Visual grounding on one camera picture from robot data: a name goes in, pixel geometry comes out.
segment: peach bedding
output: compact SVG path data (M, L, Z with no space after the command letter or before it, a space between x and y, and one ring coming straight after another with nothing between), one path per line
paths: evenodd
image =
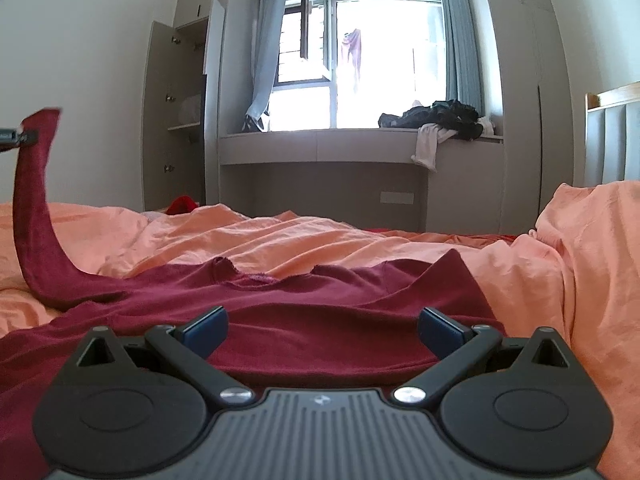
M243 272L282 278L317 264L373 266L394 258L434 262L455 247L509 335L551 325L603 391L614 436L600 463L610 479L640 471L640 182L593 189L562 185L513 244L499 237L376 234L285 213L250 219L217 205L149 221L121 208L51 204L62 247L80 269L127 277L167 262L226 256ZM55 317L29 294L0 205L0 336Z

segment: wall outlet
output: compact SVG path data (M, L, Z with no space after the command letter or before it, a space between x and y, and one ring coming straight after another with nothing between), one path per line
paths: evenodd
M380 203L412 205L414 203L414 194L396 191L380 191Z

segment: gray ribbed plate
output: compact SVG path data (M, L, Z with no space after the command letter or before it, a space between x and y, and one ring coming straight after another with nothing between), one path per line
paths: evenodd
M47 480L78 477L55 472ZM270 390L222 413L188 457L144 480L507 480L445 443L431 418L375 390ZM561 480L601 479L592 470Z

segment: silver screw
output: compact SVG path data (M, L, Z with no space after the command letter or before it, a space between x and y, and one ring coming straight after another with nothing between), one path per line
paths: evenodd
M254 398L254 393L245 388L227 388L220 392L220 397L227 404L245 404Z
M403 404L417 404L427 396L424 390L415 386L403 386L394 391L394 399Z

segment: logo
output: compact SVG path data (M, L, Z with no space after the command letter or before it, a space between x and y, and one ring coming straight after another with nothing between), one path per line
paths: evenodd
M316 404L319 404L320 406L324 406L325 404L331 402L331 398L327 397L326 395L318 395L314 397L314 402Z

